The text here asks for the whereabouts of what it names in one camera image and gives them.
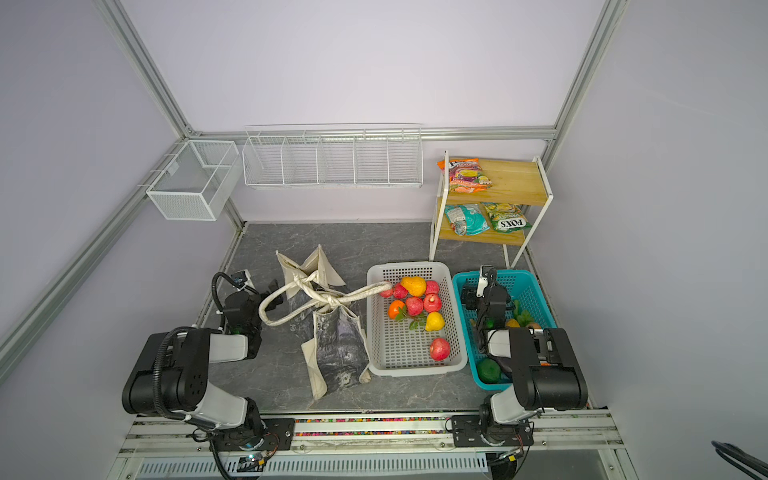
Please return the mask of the orange snack bag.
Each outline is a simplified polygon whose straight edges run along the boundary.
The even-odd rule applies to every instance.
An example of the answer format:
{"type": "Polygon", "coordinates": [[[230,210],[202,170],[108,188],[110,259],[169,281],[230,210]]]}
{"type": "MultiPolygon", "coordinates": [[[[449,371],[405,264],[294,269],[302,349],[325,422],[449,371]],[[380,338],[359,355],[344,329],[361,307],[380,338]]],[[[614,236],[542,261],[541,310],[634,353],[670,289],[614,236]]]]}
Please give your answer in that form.
{"type": "Polygon", "coordinates": [[[437,166],[448,172],[448,188],[458,193],[478,193],[492,187],[491,179],[482,170],[478,159],[441,160],[437,166]]]}

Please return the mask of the green Foxs candy bag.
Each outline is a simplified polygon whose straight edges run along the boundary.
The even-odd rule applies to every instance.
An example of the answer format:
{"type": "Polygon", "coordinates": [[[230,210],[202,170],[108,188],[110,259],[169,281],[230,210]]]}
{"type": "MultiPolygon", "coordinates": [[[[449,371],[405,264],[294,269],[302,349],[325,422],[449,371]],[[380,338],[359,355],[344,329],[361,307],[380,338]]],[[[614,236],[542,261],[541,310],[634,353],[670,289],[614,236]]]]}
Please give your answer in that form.
{"type": "Polygon", "coordinates": [[[508,234],[531,227],[518,205],[484,202],[483,207],[495,232],[508,234]]]}

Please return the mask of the teal plastic vegetable basket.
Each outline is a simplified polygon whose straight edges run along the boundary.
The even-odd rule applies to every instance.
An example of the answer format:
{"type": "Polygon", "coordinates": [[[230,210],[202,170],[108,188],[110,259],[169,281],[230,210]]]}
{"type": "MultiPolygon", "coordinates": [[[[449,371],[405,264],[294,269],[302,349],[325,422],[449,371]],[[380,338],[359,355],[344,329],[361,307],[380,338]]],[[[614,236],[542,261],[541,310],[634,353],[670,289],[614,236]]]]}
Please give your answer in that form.
{"type": "Polygon", "coordinates": [[[491,360],[485,350],[480,348],[480,326],[517,328],[536,327],[555,328],[555,319],[545,300],[536,277],[526,270],[498,270],[496,281],[507,290],[507,303],[503,320],[491,317],[478,320],[478,313],[473,309],[480,273],[478,271],[456,274],[453,279],[454,290],[460,295],[459,316],[462,322],[465,341],[470,349],[468,363],[475,383],[485,391],[502,391],[511,384],[511,380],[498,367],[491,366],[491,360]]]}

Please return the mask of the small white mesh basket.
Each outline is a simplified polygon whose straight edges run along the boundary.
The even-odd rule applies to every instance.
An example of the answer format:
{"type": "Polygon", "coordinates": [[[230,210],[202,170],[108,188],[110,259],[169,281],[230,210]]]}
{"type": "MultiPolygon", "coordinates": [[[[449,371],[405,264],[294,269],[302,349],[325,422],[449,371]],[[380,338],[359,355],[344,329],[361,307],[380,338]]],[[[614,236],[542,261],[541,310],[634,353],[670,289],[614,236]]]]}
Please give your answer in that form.
{"type": "Polygon", "coordinates": [[[215,221],[242,175],[236,143],[187,140],[148,186],[161,215],[172,221],[215,221]]]}

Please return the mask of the cream canvas grocery bag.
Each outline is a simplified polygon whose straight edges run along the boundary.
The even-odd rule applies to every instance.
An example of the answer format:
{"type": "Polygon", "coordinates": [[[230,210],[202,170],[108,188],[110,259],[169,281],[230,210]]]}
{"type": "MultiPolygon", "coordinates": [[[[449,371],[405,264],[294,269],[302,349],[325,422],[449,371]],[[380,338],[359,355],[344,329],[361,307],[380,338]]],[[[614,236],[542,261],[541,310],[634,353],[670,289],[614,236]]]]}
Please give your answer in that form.
{"type": "Polygon", "coordinates": [[[284,284],[258,307],[269,327],[288,325],[301,340],[314,399],[371,380],[368,342],[352,306],[393,288],[377,282],[348,290],[321,246],[301,263],[276,253],[284,284]]]}

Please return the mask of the white wooden two-tier shelf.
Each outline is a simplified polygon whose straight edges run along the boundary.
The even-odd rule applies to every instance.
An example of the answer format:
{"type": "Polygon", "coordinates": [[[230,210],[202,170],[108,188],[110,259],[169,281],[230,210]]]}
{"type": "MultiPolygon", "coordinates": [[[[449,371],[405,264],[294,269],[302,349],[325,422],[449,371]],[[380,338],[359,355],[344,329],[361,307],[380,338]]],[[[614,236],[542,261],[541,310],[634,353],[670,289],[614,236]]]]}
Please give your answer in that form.
{"type": "Polygon", "coordinates": [[[441,240],[467,241],[501,246],[505,266],[515,268],[554,200],[542,159],[462,158],[445,152],[438,166],[428,259],[435,259],[441,240]],[[487,228],[461,235],[451,223],[461,212],[483,216],[487,228]]]}

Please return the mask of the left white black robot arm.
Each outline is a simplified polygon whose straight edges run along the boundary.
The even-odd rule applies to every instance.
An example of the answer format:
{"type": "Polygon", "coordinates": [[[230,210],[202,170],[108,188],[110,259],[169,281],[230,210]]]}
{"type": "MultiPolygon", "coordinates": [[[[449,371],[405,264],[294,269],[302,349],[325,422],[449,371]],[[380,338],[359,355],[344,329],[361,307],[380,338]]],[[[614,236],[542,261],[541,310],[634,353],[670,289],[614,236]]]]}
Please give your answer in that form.
{"type": "Polygon", "coordinates": [[[263,451],[290,447],[294,424],[265,420],[256,402],[231,394],[209,380],[214,364],[255,358],[262,343],[258,307],[278,290],[272,280],[260,292],[246,270],[217,272],[211,280],[216,328],[182,326],[148,337],[121,395],[123,409],[195,427],[192,438],[217,452],[263,451]]]}

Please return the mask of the green avocado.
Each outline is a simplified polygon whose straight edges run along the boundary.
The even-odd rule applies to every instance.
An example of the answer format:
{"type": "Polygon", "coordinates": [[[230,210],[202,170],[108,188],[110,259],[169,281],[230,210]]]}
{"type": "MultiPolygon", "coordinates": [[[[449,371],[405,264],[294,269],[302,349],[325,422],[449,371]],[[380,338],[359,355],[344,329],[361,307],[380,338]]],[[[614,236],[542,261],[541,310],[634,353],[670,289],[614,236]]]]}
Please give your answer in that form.
{"type": "Polygon", "coordinates": [[[484,384],[497,384],[502,377],[501,368],[498,363],[490,358],[481,360],[477,366],[477,375],[484,384]]]}

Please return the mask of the yellow pear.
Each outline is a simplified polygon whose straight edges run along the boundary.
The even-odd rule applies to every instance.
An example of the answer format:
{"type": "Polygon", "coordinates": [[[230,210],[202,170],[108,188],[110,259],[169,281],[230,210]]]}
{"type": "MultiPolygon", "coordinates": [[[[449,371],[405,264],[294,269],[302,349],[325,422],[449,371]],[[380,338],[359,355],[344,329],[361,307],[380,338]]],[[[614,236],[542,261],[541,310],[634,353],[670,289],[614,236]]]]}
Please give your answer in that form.
{"type": "Polygon", "coordinates": [[[403,277],[400,285],[412,297],[423,297],[427,290],[427,281],[420,276],[403,277]]]}

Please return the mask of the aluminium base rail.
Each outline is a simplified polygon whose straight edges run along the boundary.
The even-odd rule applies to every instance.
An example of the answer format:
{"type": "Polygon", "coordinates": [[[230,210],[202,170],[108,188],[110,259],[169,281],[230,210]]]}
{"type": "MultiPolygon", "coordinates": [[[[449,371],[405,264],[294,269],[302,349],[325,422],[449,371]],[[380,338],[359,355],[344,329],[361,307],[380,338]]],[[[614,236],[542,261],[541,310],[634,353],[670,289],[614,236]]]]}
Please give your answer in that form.
{"type": "Polygon", "coordinates": [[[343,479],[470,474],[532,477],[537,468],[574,472],[587,455],[605,479],[637,476],[607,410],[548,411],[494,435],[469,411],[278,414],[254,450],[212,454],[205,433],[139,417],[108,474],[111,479],[343,479]]]}

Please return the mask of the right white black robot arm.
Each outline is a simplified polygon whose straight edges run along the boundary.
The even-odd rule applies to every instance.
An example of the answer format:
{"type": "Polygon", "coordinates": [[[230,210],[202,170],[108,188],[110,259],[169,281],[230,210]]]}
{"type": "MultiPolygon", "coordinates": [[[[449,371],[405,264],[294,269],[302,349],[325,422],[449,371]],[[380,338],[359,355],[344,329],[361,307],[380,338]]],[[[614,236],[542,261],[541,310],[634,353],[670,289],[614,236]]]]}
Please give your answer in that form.
{"type": "Polygon", "coordinates": [[[477,413],[450,420],[456,446],[524,449],[546,410],[586,407],[587,383],[568,334],[532,273],[483,266],[455,275],[453,286],[472,376],[488,394],[477,413]]]}

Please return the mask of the yellow lemon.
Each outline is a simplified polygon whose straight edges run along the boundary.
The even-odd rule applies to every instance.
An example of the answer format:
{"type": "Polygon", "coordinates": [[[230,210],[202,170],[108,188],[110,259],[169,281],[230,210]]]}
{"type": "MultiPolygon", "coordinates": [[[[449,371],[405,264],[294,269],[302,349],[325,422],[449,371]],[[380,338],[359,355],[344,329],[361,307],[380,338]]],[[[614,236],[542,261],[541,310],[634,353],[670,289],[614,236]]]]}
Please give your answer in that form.
{"type": "Polygon", "coordinates": [[[425,324],[426,332],[437,332],[442,330],[444,326],[445,320],[440,312],[435,311],[427,315],[425,324]]]}

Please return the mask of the small orange tangerine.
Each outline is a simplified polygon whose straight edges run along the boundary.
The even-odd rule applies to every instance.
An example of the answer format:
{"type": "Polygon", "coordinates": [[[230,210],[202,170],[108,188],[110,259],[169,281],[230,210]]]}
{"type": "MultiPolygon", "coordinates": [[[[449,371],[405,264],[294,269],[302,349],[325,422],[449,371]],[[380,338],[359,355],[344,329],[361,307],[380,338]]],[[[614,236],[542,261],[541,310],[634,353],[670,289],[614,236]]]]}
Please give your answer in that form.
{"type": "Polygon", "coordinates": [[[401,321],[408,314],[406,304],[402,300],[394,300],[388,308],[388,318],[401,321]]]}

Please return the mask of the teal snack bag lower shelf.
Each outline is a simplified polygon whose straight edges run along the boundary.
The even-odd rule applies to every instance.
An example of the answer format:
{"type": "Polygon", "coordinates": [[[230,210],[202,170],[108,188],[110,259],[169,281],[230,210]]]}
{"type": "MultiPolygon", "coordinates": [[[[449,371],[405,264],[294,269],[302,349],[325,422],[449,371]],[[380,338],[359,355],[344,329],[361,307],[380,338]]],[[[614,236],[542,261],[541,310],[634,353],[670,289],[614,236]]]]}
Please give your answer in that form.
{"type": "Polygon", "coordinates": [[[458,236],[476,236],[490,229],[479,204],[448,205],[444,215],[452,231],[458,236]]]}

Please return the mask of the red apple centre right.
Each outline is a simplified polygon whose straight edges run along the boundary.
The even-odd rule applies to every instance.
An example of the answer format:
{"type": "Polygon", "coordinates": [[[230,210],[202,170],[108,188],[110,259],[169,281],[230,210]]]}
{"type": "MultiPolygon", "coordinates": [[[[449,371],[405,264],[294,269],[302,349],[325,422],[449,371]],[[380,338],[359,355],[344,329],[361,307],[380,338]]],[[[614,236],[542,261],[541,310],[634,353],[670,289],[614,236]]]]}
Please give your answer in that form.
{"type": "Polygon", "coordinates": [[[442,301],[438,293],[428,293],[423,297],[424,310],[430,314],[439,312],[442,308],[442,301]]]}

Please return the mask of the leafy red twig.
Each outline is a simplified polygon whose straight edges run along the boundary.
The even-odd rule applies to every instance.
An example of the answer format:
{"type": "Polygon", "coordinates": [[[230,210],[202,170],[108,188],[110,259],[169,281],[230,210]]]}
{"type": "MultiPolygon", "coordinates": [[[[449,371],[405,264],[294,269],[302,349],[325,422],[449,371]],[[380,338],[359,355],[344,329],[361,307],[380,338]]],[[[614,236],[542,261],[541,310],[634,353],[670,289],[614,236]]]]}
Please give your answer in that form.
{"type": "Polygon", "coordinates": [[[423,311],[419,316],[416,316],[416,317],[409,317],[407,314],[405,318],[397,322],[406,322],[408,324],[409,330],[424,330],[427,315],[428,314],[425,311],[423,311]]]}

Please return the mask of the red apple front right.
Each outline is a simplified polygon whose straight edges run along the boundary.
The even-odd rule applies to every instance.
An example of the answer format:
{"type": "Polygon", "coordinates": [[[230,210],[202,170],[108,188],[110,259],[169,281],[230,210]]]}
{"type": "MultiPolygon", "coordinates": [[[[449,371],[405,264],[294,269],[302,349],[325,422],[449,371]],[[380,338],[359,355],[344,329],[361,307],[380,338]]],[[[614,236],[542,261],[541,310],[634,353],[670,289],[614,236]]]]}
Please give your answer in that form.
{"type": "Polygon", "coordinates": [[[429,347],[429,355],[432,360],[436,362],[442,362],[446,360],[451,354],[451,345],[444,338],[434,339],[429,347]]]}

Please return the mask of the white plastic fruit basket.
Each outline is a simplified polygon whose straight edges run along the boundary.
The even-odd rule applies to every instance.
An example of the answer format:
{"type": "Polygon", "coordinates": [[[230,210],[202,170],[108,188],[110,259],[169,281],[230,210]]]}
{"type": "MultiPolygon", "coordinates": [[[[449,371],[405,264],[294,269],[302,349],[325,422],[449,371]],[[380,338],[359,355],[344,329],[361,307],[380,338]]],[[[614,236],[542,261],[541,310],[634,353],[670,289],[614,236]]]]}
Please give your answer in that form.
{"type": "Polygon", "coordinates": [[[441,375],[463,369],[468,352],[457,298],[448,267],[440,262],[400,262],[374,265],[367,272],[370,284],[395,285],[405,277],[421,277],[438,284],[444,326],[428,331],[427,314],[417,317],[388,315],[392,297],[367,299],[366,328],[370,370],[377,376],[441,375]]]}

